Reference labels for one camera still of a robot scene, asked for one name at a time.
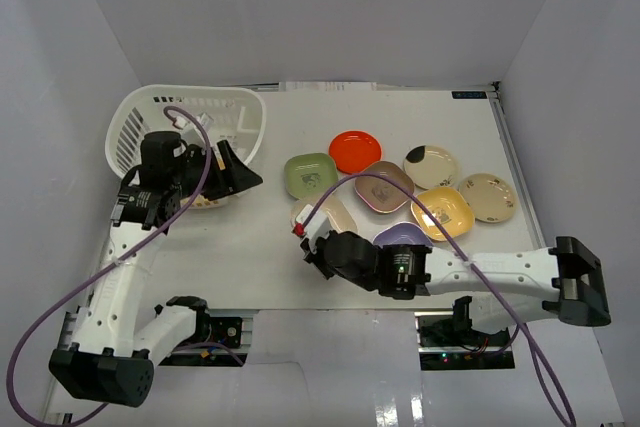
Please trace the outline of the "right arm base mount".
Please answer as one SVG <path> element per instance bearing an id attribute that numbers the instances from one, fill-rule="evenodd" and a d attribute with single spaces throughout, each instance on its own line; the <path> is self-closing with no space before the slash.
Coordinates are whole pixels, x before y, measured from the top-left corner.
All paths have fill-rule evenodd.
<path id="1" fill-rule="evenodd" d="M 512 370 L 513 334 L 457 332 L 448 311 L 417 312 L 415 325 L 423 372 Z"/>

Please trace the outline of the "cream plate with black patch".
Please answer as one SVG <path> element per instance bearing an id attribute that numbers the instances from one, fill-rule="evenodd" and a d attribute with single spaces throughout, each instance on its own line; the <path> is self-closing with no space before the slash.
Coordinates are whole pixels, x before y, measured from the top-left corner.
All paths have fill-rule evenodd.
<path id="1" fill-rule="evenodd" d="M 451 187 L 459 175 L 458 163 L 452 154 L 431 145 L 417 146 L 409 151 L 403 160 L 403 169 L 424 190 Z"/>

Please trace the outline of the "white square panda plate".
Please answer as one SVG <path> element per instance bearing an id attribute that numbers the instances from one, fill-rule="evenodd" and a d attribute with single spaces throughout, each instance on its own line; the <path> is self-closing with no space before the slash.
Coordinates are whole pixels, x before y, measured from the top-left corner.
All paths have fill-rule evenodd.
<path id="1" fill-rule="evenodd" d="M 307 206 L 313 207 L 321 198 L 321 194 L 310 195 L 298 199 L 290 212 L 290 223 L 292 226 L 296 223 L 296 218 L 300 212 Z M 338 232 L 350 231 L 358 233 L 358 227 L 354 218 L 346 209 L 345 205 L 334 194 L 331 194 L 321 205 L 320 210 L 327 216 L 333 229 Z"/>

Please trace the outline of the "green square panda plate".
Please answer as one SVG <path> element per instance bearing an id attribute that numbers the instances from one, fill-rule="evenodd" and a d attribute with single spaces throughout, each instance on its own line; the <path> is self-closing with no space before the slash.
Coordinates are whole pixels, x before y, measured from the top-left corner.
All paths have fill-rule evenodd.
<path id="1" fill-rule="evenodd" d="M 291 157 L 284 165 L 287 193 L 301 199 L 322 194 L 338 181 L 334 160 L 325 153 L 308 153 Z"/>

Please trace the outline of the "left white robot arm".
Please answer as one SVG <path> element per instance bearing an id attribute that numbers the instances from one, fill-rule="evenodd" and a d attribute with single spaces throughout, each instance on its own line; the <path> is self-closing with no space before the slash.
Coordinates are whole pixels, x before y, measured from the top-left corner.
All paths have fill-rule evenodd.
<path id="1" fill-rule="evenodd" d="M 111 214 L 104 276 L 67 348 L 53 351 L 49 370 L 76 399 L 138 407 L 155 368 L 180 344 L 205 343 L 211 321 L 205 300 L 175 296 L 137 328 L 144 287 L 166 238 L 161 226 L 196 193 L 217 201 L 261 184 L 226 140 L 210 150 L 175 131 L 144 136 L 141 162 L 121 180 Z"/>

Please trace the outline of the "brown square panda plate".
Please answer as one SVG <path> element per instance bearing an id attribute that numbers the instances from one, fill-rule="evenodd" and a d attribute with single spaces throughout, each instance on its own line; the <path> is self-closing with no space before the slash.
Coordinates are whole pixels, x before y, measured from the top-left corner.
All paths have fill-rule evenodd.
<path id="1" fill-rule="evenodd" d="M 378 161 L 371 164 L 364 173 L 376 174 L 391 179 L 410 193 L 414 193 L 415 185 L 411 178 L 395 163 Z M 375 212 L 390 214 L 399 210 L 408 201 L 405 195 L 394 185 L 377 177 L 362 176 L 354 182 L 357 195 Z"/>

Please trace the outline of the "cream round floral plate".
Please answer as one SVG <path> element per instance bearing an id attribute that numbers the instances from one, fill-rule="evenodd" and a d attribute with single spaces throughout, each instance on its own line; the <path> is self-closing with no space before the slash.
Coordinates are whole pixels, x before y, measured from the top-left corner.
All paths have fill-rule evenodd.
<path id="1" fill-rule="evenodd" d="M 472 209 L 475 218 L 481 222 L 505 222 L 516 212 L 515 189 L 497 175 L 472 174 L 460 182 L 458 192 Z"/>

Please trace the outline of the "yellow square plate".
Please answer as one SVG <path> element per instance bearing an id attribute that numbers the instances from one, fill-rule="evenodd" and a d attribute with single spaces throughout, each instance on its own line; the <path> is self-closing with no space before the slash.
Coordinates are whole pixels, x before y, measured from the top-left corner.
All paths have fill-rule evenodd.
<path id="1" fill-rule="evenodd" d="M 417 199 L 429 210 L 452 238 L 467 234 L 475 224 L 475 216 L 471 207 L 454 188 L 433 188 L 420 193 Z M 411 203 L 411 212 L 418 225 L 431 241 L 446 241 L 440 229 L 415 202 Z"/>

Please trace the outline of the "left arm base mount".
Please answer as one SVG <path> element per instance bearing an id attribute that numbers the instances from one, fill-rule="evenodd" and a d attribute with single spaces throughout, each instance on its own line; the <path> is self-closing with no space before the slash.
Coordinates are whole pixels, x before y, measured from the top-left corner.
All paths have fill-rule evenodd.
<path id="1" fill-rule="evenodd" d="M 179 367 L 241 367 L 248 347 L 243 343 L 242 317 L 210 317 L 204 331 L 181 342 L 163 362 Z"/>

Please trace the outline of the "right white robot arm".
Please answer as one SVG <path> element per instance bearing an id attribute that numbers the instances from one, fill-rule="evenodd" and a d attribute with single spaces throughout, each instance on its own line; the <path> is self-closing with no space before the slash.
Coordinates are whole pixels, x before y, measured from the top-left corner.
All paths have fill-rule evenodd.
<path id="1" fill-rule="evenodd" d="M 479 253 L 464 261 L 425 245 L 376 246 L 353 232 L 305 235 L 306 262 L 399 301 L 457 294 L 453 337 L 472 346 L 511 325 L 557 318 L 578 327 L 610 324 L 600 259 L 574 237 L 518 253 Z"/>

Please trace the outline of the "purple square panda plate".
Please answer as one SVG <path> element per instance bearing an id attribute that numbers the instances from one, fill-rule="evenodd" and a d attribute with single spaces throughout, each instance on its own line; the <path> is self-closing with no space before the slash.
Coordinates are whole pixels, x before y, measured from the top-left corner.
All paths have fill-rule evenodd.
<path id="1" fill-rule="evenodd" d="M 399 222 L 379 232 L 372 243 L 383 247 L 388 245 L 422 245 L 432 247 L 431 239 L 421 227 L 412 222 Z"/>

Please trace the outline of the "red round plate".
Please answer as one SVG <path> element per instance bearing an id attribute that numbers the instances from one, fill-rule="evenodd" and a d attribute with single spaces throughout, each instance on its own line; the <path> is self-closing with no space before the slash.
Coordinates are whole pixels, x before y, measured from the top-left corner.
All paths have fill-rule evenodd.
<path id="1" fill-rule="evenodd" d="M 359 173 L 382 159 L 382 148 L 378 140 L 364 131 L 345 131 L 330 143 L 329 156 L 337 169 L 345 174 Z"/>

